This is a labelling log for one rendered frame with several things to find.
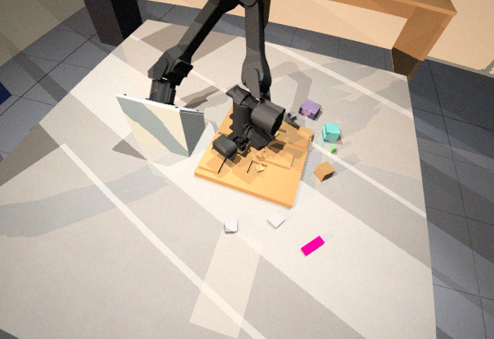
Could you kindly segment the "magenta rectangular block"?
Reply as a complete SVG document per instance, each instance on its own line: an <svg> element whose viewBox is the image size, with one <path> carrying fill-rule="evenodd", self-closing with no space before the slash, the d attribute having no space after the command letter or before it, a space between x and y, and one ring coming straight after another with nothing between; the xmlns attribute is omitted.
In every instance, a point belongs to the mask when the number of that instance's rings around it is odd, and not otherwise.
<svg viewBox="0 0 494 339"><path fill-rule="evenodd" d="M315 249L317 249L322 244L324 244L324 241L320 237L318 237L318 238L314 239L312 242L310 242L309 244L303 246L301 248L301 250L307 256L307 255L309 255L310 252L314 251Z"/></svg>

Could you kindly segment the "teal cube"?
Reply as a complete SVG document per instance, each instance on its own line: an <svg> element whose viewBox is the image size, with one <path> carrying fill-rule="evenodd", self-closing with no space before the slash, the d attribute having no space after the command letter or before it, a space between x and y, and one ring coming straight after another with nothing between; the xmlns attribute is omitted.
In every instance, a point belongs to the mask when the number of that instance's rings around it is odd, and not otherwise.
<svg viewBox="0 0 494 339"><path fill-rule="evenodd" d="M325 123L322 130L322 135L324 141L336 142L340 135L338 124Z"/></svg>

